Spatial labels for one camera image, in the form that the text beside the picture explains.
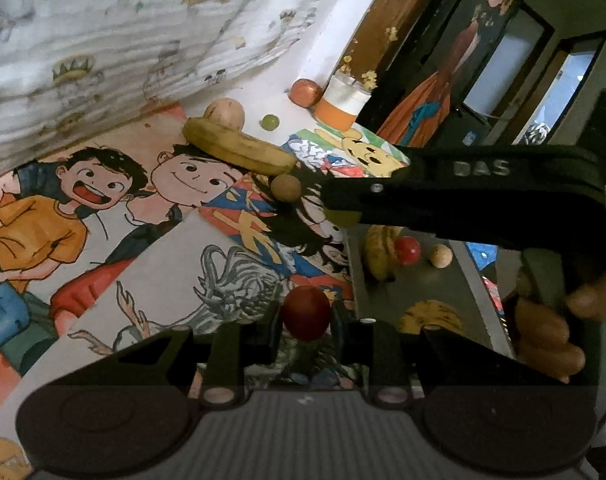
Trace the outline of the bare right hand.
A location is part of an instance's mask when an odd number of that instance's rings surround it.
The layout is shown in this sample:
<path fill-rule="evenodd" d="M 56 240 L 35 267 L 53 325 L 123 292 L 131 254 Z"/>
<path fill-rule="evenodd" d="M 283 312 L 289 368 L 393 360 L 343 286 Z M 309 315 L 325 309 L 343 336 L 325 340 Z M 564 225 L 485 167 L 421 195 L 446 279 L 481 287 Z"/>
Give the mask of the bare right hand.
<path fill-rule="evenodd" d="M 570 342 L 570 327 L 558 313 L 517 295 L 516 326 L 521 362 L 561 382 L 578 374 L 586 363 L 583 349 Z M 580 287 L 566 299 L 570 312 L 594 322 L 606 320 L 606 274 Z"/>

